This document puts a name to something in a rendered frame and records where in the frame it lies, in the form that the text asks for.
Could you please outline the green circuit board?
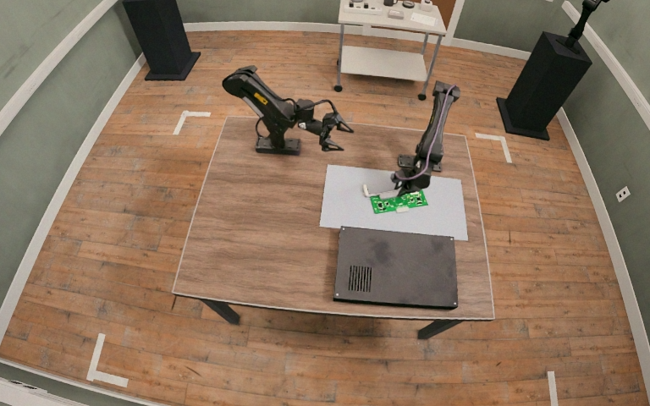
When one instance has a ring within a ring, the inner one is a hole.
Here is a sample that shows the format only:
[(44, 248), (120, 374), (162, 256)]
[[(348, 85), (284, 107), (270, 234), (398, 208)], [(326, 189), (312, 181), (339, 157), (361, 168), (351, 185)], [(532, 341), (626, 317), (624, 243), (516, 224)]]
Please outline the green circuit board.
[(372, 207), (375, 214), (384, 213), (389, 211), (397, 211), (398, 213), (409, 211), (409, 208), (418, 206), (427, 206), (426, 197), (421, 189), (420, 192), (402, 195), (397, 197), (398, 190), (377, 193), (370, 195), (368, 188), (363, 185), (366, 198), (371, 199)]

